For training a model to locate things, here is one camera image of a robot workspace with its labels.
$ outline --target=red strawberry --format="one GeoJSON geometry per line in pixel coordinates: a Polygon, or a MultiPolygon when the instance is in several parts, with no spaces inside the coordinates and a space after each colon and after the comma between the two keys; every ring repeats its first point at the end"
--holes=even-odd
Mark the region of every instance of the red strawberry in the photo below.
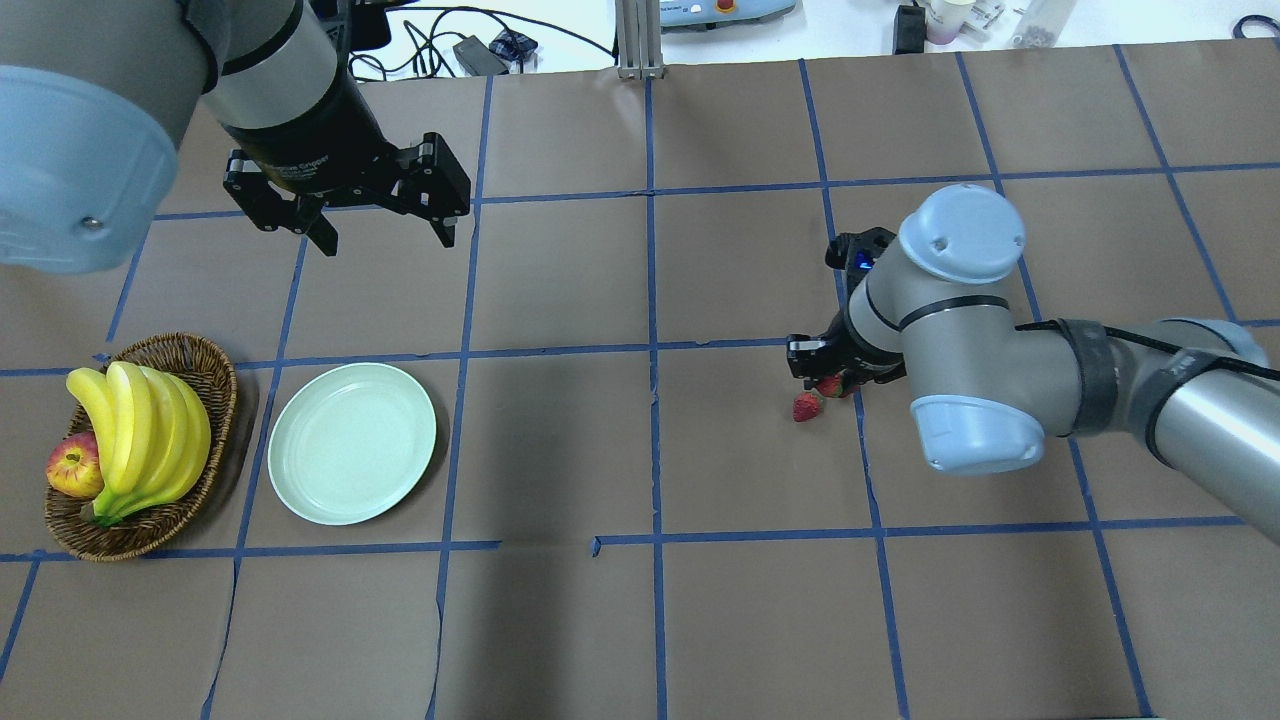
{"type": "Polygon", "coordinates": [[[845,383],[840,374],[831,375],[829,378],[823,378],[818,380],[814,388],[822,393],[823,397],[844,397],[845,383]]]}
{"type": "Polygon", "coordinates": [[[791,419],[796,423],[813,420],[818,415],[822,415],[822,396],[817,392],[812,389],[801,392],[791,405],[791,419]]]}

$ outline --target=bunch of bananas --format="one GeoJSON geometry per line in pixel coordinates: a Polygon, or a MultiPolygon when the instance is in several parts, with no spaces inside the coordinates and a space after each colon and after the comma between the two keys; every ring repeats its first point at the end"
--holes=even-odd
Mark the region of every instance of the bunch of bananas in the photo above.
{"type": "Polygon", "coordinates": [[[93,498],[92,521],[110,527],[173,502],[200,479],[209,460],[209,414],[180,378],[118,360],[105,375],[72,370],[67,389],[97,436],[104,488],[93,498]]]}

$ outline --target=light green plate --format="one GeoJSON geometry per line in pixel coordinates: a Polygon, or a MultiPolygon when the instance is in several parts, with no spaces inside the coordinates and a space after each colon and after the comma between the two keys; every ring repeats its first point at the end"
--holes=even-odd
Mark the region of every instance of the light green plate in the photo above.
{"type": "Polygon", "coordinates": [[[266,447],[271,487],[321,525],[385,512],[426,470],[435,450],[431,398],[408,373],[379,363],[334,368],[294,395],[266,447]]]}

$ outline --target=fruit basket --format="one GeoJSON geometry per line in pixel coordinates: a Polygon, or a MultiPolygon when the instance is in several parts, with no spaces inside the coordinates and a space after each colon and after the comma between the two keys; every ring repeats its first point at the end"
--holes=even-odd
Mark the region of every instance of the fruit basket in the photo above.
{"type": "MultiPolygon", "coordinates": [[[[86,500],[45,489],[45,525],[54,538],[81,560],[109,562],[145,555],[178,534],[200,511],[219,477],[239,400],[236,369],[227,354],[206,338],[187,333],[154,336],[136,342],[111,357],[178,375],[200,396],[209,413],[212,438],[209,460],[200,479],[182,498],[141,510],[110,528],[81,519],[86,500]]],[[[83,406],[72,415],[67,437],[92,425],[83,406]]]]}

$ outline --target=apple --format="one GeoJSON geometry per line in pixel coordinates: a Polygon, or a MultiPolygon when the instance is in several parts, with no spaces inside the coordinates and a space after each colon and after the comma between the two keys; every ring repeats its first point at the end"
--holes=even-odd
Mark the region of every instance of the apple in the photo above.
{"type": "Polygon", "coordinates": [[[58,492],[72,497],[97,497],[102,492],[97,437],[91,432],[76,433],[58,443],[45,465],[45,477],[58,492]]]}

